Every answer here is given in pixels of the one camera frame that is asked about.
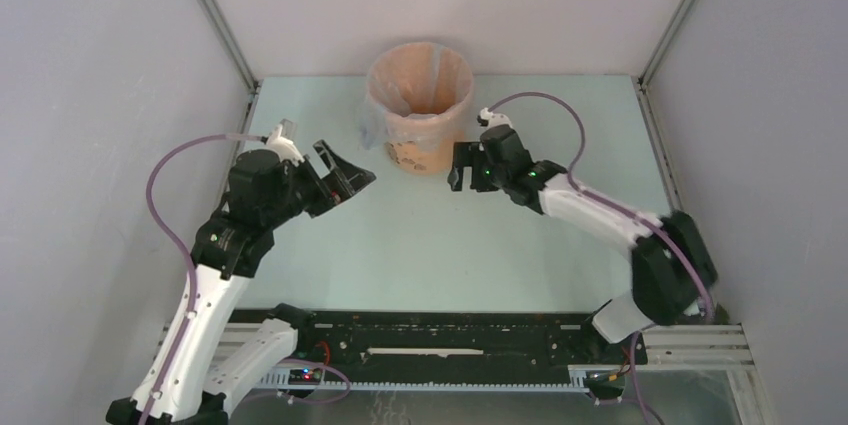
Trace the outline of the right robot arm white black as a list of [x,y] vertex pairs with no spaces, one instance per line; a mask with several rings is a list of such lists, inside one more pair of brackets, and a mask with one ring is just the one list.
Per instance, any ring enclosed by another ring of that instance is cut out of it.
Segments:
[[606,242],[630,264],[631,289],[589,319],[581,337],[585,356],[606,363],[622,341],[652,326],[669,326],[696,304],[712,318],[710,295],[718,274],[694,219],[681,210],[666,216],[634,211],[584,186],[570,169],[536,161],[509,125],[453,147],[448,182],[454,191],[471,173],[471,189],[504,192],[513,203],[561,219]]

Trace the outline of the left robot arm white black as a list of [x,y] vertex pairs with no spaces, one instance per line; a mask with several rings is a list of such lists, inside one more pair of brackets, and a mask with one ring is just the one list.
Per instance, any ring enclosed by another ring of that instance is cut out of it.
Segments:
[[110,404],[107,423],[226,424],[274,365],[314,353],[311,314],[281,304],[219,368],[211,367],[232,312],[274,246],[275,230],[302,214],[329,212],[376,179],[322,140],[313,148],[325,176],[291,140],[261,141],[262,147],[236,158],[228,189],[193,246],[177,244],[187,266],[178,310],[146,378],[131,396]]

